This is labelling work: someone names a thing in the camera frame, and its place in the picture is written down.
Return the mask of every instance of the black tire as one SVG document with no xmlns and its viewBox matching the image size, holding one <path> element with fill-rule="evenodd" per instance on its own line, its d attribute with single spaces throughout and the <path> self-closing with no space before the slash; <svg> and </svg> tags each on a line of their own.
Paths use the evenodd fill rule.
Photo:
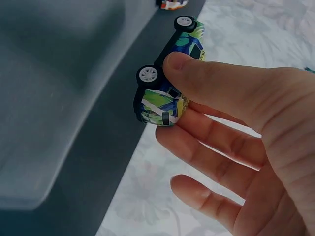
<svg viewBox="0 0 315 236">
<path fill-rule="evenodd" d="M 179 24 L 178 21 L 181 18 L 190 19 L 191 20 L 191 24 L 189 24 L 189 25 L 181 25 L 181 24 Z M 185 33 L 192 33 L 195 30 L 196 26 L 197 26 L 197 22 L 191 16 L 179 16 L 179 17 L 176 17 L 176 19 L 174 21 L 175 29 L 179 30 L 179 31 L 182 31 L 182 32 L 185 32 Z"/>
<path fill-rule="evenodd" d="M 156 6 L 161 7 L 162 6 L 162 0 L 156 0 Z"/>
<path fill-rule="evenodd" d="M 150 68 L 153 70 L 153 75 L 154 77 L 156 77 L 155 79 L 151 80 L 148 79 L 146 81 L 145 78 L 143 78 L 143 70 L 146 71 L 146 68 L 148 68 L 150 70 Z M 152 89 L 152 90 L 156 90 L 159 88 L 159 86 L 162 84 L 164 77 L 164 73 L 162 68 L 160 68 L 159 66 L 155 66 L 155 65 L 145 65 L 142 66 L 136 74 L 136 78 L 137 78 L 137 83 L 140 87 L 143 87 L 145 89 Z"/>
</svg>

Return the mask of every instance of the white wheel hub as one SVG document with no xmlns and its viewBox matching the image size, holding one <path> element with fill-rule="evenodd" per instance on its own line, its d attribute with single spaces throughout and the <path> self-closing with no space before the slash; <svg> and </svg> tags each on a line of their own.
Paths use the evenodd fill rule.
<svg viewBox="0 0 315 236">
<path fill-rule="evenodd" d="M 181 17 L 177 18 L 176 22 L 180 26 L 190 26 L 190 25 L 192 25 L 192 19 L 187 17 L 187 16 L 181 16 Z"/>
<path fill-rule="evenodd" d="M 158 78 L 158 71 L 151 66 L 144 67 L 139 72 L 139 78 L 146 83 L 152 82 Z"/>
</svg>

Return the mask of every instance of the die-cast car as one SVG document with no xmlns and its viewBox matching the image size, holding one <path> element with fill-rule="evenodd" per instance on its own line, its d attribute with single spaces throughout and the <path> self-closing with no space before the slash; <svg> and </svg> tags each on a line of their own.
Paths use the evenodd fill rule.
<svg viewBox="0 0 315 236">
<path fill-rule="evenodd" d="M 309 69 L 308 67 L 305 67 L 305 68 L 304 68 L 304 70 L 309 71 L 309 72 L 312 72 L 313 74 L 315 74 L 315 71 L 314 71 L 314 70 Z"/>
<path fill-rule="evenodd" d="M 205 60 L 201 45 L 203 23 L 193 17 L 180 16 L 174 22 L 175 33 L 153 65 L 141 67 L 136 74 L 138 89 L 133 101 L 134 112 L 142 123 L 159 126 L 174 125 L 189 101 L 165 77 L 163 62 L 171 52 L 182 52 L 192 58 Z"/>
<path fill-rule="evenodd" d="M 157 4 L 164 10 L 176 10 L 186 6 L 188 0 L 157 0 Z"/>
</svg>

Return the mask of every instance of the finger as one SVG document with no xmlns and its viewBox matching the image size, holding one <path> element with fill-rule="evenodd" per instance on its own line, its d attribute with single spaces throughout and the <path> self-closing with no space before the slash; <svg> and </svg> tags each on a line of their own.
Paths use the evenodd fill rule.
<svg viewBox="0 0 315 236">
<path fill-rule="evenodd" d="M 158 127 L 156 136 L 175 156 L 242 198 L 245 198 L 248 187 L 258 173 L 207 148 L 178 126 Z"/>
<path fill-rule="evenodd" d="M 213 117 L 226 119 L 226 120 L 229 120 L 229 121 L 241 124 L 243 126 L 247 126 L 242 120 L 239 120 L 239 119 L 237 119 L 237 118 L 235 118 L 233 116 L 230 116 L 227 113 L 220 112 L 218 110 L 215 110 L 215 109 L 210 108 L 210 107 L 205 106 L 205 105 L 201 105 L 201 104 L 195 103 L 193 101 L 191 101 L 189 103 L 189 107 L 192 108 L 193 110 L 197 111 L 197 112 L 200 112 L 200 113 L 203 113 L 203 114 L 206 114 L 206 115 L 210 115 L 210 116 L 213 116 Z"/>
<path fill-rule="evenodd" d="M 260 169 L 268 160 L 260 138 L 228 127 L 190 108 L 177 125 L 204 144 L 255 169 Z"/>
<path fill-rule="evenodd" d="M 190 207 L 219 221 L 231 233 L 241 205 L 227 197 L 212 192 L 196 180 L 179 175 L 171 180 L 174 194 Z"/>
<path fill-rule="evenodd" d="M 168 55 L 163 70 L 190 100 L 243 120 L 258 133 L 315 85 L 313 74 L 295 68 L 203 62 L 178 52 Z"/>
</svg>

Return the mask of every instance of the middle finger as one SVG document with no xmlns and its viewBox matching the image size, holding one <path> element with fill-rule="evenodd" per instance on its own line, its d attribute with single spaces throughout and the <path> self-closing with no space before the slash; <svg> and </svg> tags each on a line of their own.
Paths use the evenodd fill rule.
<svg viewBox="0 0 315 236">
<path fill-rule="evenodd" d="M 233 129 L 193 109 L 188 108 L 177 125 L 204 144 L 252 168 L 260 169 L 268 160 L 261 138 Z"/>
</svg>

